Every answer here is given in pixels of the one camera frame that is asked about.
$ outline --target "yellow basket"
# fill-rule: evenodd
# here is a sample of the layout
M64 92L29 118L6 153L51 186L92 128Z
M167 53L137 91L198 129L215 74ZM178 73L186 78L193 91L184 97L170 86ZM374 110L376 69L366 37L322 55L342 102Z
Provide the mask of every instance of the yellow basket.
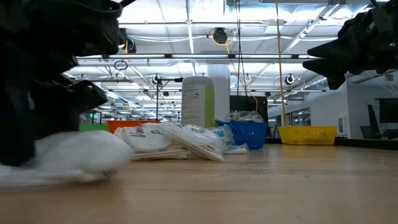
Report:
M336 126L288 126L279 127L283 144L294 145L333 145Z

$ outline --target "plastic basket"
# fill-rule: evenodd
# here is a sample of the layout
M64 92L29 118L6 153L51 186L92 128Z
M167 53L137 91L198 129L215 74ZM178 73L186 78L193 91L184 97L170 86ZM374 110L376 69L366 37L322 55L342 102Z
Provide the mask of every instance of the plastic basket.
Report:
M160 121L108 121L108 128L110 133L114 133L117 128L136 127L145 123L160 123Z
M333 145L336 126L288 126L279 127L283 144L294 145Z
M81 124L79 125L80 131L107 131L108 125L107 124Z
M231 128L235 144L246 143L249 149L262 149L264 147L268 123L217 121L218 126L224 124Z

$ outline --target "orange container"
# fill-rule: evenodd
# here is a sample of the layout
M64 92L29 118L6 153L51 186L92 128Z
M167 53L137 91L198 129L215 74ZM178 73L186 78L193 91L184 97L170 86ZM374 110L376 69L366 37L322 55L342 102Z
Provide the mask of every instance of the orange container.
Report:
M160 123L160 121L108 121L108 129L110 133L114 133L117 128L136 127L145 123Z

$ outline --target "white bottle label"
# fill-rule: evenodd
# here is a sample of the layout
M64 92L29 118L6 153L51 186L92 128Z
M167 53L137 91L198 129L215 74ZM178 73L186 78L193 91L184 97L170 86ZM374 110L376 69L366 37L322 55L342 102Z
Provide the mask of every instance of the white bottle label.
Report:
M192 85L182 90L182 122L205 126L205 86Z

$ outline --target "table surface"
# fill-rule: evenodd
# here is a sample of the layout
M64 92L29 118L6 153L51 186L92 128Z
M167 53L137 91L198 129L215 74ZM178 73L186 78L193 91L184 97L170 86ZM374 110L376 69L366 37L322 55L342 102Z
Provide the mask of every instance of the table surface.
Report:
M398 151L268 145L132 162L105 182L0 190L1 223L398 223Z

